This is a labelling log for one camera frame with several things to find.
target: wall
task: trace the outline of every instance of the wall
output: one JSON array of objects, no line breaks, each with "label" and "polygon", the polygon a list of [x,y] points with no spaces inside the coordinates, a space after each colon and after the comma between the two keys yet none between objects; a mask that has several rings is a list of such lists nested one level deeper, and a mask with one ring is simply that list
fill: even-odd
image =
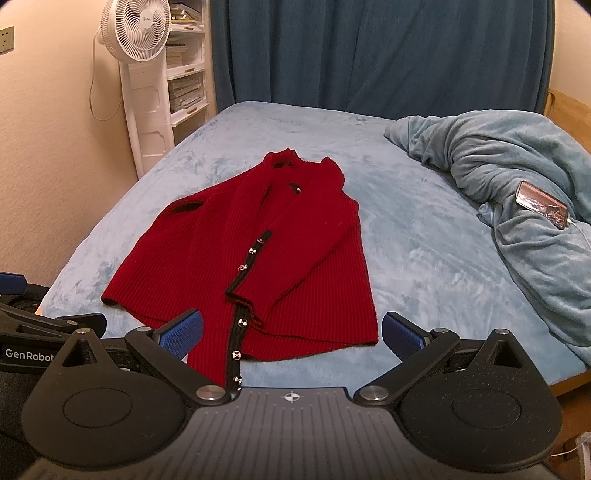
[{"label": "wall", "polygon": [[[137,180],[123,108],[90,115],[92,41],[104,0],[10,0],[0,28],[0,271],[51,284]],[[121,96],[118,64],[96,46],[95,114]]]},{"label": "wall", "polygon": [[556,29],[550,88],[591,105],[591,15],[576,0],[554,0]]}]

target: logo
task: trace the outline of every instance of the logo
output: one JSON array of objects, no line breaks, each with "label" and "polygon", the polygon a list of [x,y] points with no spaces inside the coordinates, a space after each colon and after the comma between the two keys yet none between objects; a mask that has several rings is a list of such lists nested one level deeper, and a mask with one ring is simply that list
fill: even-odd
[{"label": "logo", "polygon": [[152,27],[152,23],[154,22],[154,14],[146,9],[140,12],[139,14],[139,26],[143,29],[147,30]]},{"label": "logo", "polygon": [[296,392],[292,391],[292,392],[289,392],[289,393],[283,395],[282,398],[284,400],[287,400],[290,403],[293,403],[293,402],[298,401],[299,399],[304,398],[304,397],[302,397],[300,394],[297,394]]},{"label": "logo", "polygon": [[18,345],[3,345],[2,359],[11,364],[47,366],[55,358],[56,352]]}]

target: electrical outlet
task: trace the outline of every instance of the electrical outlet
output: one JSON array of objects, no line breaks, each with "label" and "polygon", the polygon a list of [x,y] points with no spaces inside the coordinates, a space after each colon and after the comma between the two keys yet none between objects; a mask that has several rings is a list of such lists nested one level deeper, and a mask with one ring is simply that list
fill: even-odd
[{"label": "electrical outlet", "polygon": [[0,30],[0,53],[14,48],[14,27]]}]

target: red cardigan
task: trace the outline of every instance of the red cardigan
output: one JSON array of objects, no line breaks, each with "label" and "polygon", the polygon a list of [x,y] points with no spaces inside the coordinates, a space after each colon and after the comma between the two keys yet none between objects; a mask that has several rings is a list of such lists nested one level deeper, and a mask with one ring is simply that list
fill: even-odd
[{"label": "red cardigan", "polygon": [[294,150],[168,205],[102,300],[160,327],[195,308],[187,363],[227,388],[240,359],[283,360],[375,344],[378,328],[357,202],[337,164]]}]

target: wooden bed frame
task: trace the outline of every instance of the wooden bed frame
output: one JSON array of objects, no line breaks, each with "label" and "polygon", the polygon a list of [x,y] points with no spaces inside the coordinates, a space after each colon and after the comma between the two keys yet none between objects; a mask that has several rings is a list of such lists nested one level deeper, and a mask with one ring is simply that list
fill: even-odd
[{"label": "wooden bed frame", "polygon": [[[549,90],[544,115],[591,153],[591,106],[557,90]],[[588,383],[591,383],[591,369],[551,385],[550,389],[559,397]]]},{"label": "wooden bed frame", "polygon": [[[591,106],[549,90],[544,115],[591,153]],[[562,406],[563,425],[554,451],[560,453],[572,447],[574,437],[585,431],[591,432],[591,369],[551,385],[550,390]],[[565,480],[580,478],[576,454],[553,457],[549,464]]]}]

